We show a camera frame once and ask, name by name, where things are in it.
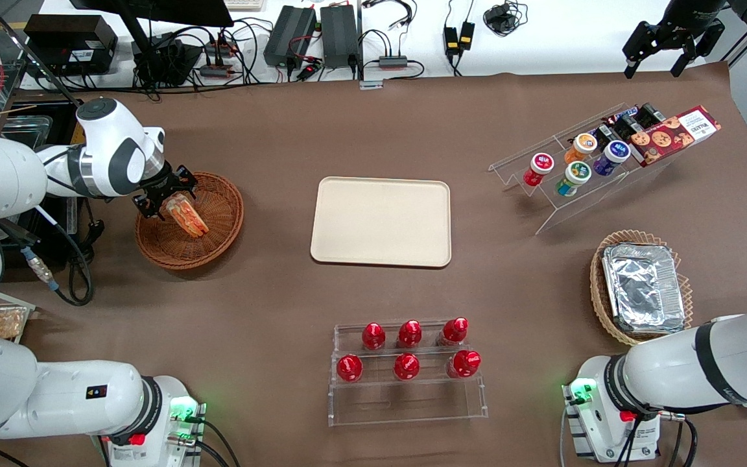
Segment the aluminum foil container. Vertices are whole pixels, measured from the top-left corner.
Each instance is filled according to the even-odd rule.
[[[685,308],[670,249],[619,243],[601,258],[613,322],[632,334],[672,334],[685,328]]]

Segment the snack box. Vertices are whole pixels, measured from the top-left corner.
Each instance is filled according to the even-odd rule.
[[[630,137],[630,151],[643,167],[705,141],[722,126],[703,106],[665,119]]]

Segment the acrylic display rack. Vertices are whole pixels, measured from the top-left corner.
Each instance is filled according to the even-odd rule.
[[[365,325],[335,326],[334,351],[330,357],[328,426],[374,423],[417,422],[489,417],[483,375],[453,379],[445,365],[460,346],[435,346],[447,320],[421,321],[423,340],[417,348],[397,348],[397,331],[403,322],[379,323],[385,329],[386,344],[376,351],[362,346]],[[417,355],[420,372],[411,381],[394,376],[394,359],[403,352]],[[362,361],[362,377],[349,383],[336,374],[336,363],[349,353]]]
[[[602,124],[603,118],[615,115],[628,108],[623,103],[611,107],[598,115],[585,119],[585,121],[578,123],[572,128],[561,131],[549,139],[544,139],[536,145],[532,145],[513,156],[499,160],[489,166],[489,172],[495,172],[501,178],[504,190],[521,186],[528,197],[545,198],[549,202],[551,213],[543,221],[540,228],[538,228],[536,235],[593,207],[602,199],[631,186],[631,184],[636,183],[638,180],[651,180],[651,177],[656,177],[662,169],[666,168],[676,159],[678,154],[673,154],[673,156],[666,157],[660,160],[660,162],[652,163],[652,165],[647,167],[641,167],[631,155],[629,159],[606,177],[593,171],[589,181],[578,187],[578,192],[575,196],[568,198],[558,194],[555,186],[563,178],[563,171],[567,166],[563,160],[563,156],[572,146],[572,139],[581,133],[598,128]],[[552,156],[555,160],[555,166],[548,175],[543,177],[538,186],[528,186],[523,181],[524,173],[530,167],[532,156],[539,152]],[[593,154],[587,156],[584,162],[592,167],[593,160],[598,159],[599,156],[601,156],[601,148],[598,148]]]

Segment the wicker basket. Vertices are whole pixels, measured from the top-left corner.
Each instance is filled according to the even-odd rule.
[[[209,232],[193,239],[161,208],[161,215],[146,219],[139,213],[134,225],[137,247],[149,261],[164,269],[191,269],[219,257],[235,241],[244,221],[241,193],[226,178],[209,172],[196,172],[196,199],[192,207],[207,224]]]
[[[604,249],[610,245],[616,245],[616,243],[644,243],[644,245],[665,245],[667,243],[662,242],[659,237],[654,236],[652,233],[640,232],[638,230],[619,230],[618,232],[611,233],[604,241],[601,242],[599,248],[593,254],[593,262],[590,264],[589,269],[589,280],[590,280],[590,293],[593,296],[593,310],[595,310],[596,316],[599,317],[601,325],[604,329],[610,333],[611,336],[615,337],[619,342],[625,343],[629,346],[635,346],[640,342],[649,341],[656,337],[661,337],[663,334],[627,334],[621,329],[617,328],[613,323],[613,308],[610,305],[610,295],[607,290],[607,279],[604,277],[604,267],[601,265],[601,255]],[[676,268],[679,267],[679,255],[676,252],[673,253],[673,263]],[[682,294],[682,306],[685,308],[685,329],[691,327],[693,321],[693,290],[691,285],[688,284],[688,280],[685,276],[676,273],[676,279],[679,281],[679,290]]]

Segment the brown table surface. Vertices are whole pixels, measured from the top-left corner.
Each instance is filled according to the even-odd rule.
[[[651,232],[679,252],[697,323],[747,313],[747,127],[724,64],[679,79],[504,75],[387,82],[381,91],[352,82],[267,86],[158,104],[115,97],[144,125],[166,129],[174,165],[237,184],[246,204],[239,239],[208,268],[166,272],[137,251],[130,200],[94,203],[107,229],[95,245],[91,305],[68,307],[36,281],[1,290],[41,307],[23,339],[41,361],[128,361],[181,379],[208,402],[244,467],[557,465],[560,384],[587,358],[626,351],[590,304],[590,258],[615,230]],[[652,101],[668,115],[703,104],[723,129],[649,188],[534,236],[541,213],[525,209],[518,189],[501,191],[486,168],[623,101]],[[451,263],[315,263],[316,189],[329,175],[448,183]],[[328,428],[335,324],[457,315],[469,317],[469,339],[483,354],[488,419]],[[747,465],[747,410],[693,419],[696,465]],[[663,432],[662,459],[643,465],[667,464],[675,428]],[[569,464],[593,465],[570,444]],[[0,446],[33,467],[101,465],[81,435]]]

